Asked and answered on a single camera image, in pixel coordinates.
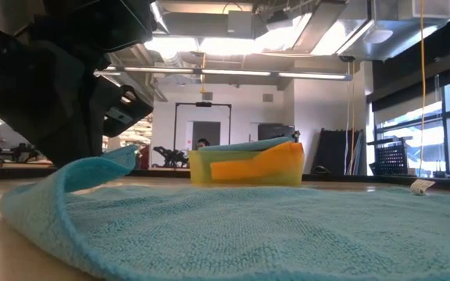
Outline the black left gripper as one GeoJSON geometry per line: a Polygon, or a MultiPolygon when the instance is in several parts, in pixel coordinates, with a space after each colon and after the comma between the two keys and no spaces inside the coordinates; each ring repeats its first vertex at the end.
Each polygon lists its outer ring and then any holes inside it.
{"type": "Polygon", "coordinates": [[[56,167],[102,153],[98,96],[107,84],[52,43],[0,31],[0,118],[56,167]]]}

